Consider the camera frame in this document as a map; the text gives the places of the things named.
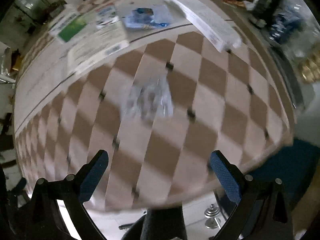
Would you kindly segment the long white printed box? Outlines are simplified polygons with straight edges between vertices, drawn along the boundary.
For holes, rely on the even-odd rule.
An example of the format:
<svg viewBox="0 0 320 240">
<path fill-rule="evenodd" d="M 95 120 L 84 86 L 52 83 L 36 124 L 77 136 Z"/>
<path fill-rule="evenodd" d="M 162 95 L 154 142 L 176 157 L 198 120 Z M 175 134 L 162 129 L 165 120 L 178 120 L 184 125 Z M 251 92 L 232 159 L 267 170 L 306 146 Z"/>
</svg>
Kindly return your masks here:
<svg viewBox="0 0 320 240">
<path fill-rule="evenodd" d="M 180 9 L 219 52 L 237 49 L 242 44 L 240 35 L 216 12 L 199 0 L 164 0 Z"/>
</svg>

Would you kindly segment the blue white plastic pouch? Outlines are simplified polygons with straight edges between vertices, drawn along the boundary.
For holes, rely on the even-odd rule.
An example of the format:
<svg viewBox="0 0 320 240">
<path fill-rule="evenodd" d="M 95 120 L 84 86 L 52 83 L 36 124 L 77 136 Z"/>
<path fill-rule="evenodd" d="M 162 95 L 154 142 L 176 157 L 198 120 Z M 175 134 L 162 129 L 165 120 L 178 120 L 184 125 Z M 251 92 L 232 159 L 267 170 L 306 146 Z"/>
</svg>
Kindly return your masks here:
<svg viewBox="0 0 320 240">
<path fill-rule="evenodd" d="M 172 22 L 171 13 L 164 4 L 151 8 L 136 8 L 123 17 L 125 27 L 132 30 L 162 29 Z"/>
</svg>

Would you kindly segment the chrome dumbbell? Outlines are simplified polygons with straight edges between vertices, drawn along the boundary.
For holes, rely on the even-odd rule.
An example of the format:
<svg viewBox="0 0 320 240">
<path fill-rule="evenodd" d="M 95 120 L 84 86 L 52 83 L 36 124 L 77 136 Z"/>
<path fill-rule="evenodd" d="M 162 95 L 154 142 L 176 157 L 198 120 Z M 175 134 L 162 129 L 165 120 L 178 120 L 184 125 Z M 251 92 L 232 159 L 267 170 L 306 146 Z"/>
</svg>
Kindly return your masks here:
<svg viewBox="0 0 320 240">
<path fill-rule="evenodd" d="M 221 229 L 220 219 L 219 219 L 220 209 L 218 206 L 211 204 L 205 212 L 204 216 L 206 217 L 205 226 L 208 229 Z"/>
</svg>

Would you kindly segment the crumpled clear plastic wrap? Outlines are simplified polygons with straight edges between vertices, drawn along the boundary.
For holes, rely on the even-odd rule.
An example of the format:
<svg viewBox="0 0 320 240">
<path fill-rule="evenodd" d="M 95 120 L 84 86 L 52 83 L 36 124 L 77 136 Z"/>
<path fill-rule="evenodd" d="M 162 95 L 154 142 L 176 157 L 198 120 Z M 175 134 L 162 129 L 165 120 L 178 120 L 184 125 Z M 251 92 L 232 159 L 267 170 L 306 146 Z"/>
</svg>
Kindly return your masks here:
<svg viewBox="0 0 320 240">
<path fill-rule="evenodd" d="M 123 89 L 120 101 L 122 119 L 153 121 L 173 116 L 174 104 L 166 76 L 135 82 Z"/>
</svg>

